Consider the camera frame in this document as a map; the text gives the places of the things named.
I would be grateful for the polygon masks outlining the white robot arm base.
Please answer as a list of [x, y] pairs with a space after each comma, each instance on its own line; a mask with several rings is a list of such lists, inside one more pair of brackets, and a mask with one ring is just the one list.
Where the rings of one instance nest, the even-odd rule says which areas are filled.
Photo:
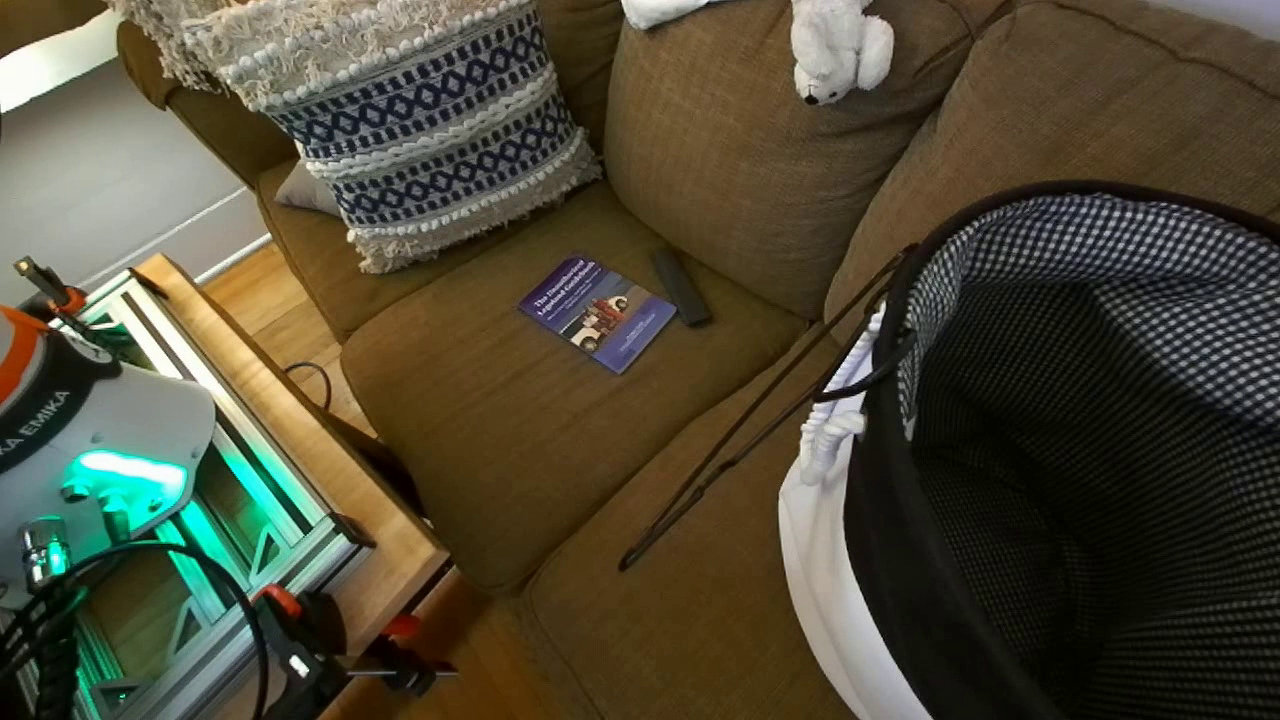
[[211, 429], [201, 383], [0, 309], [0, 584], [38, 589], [175, 515]]

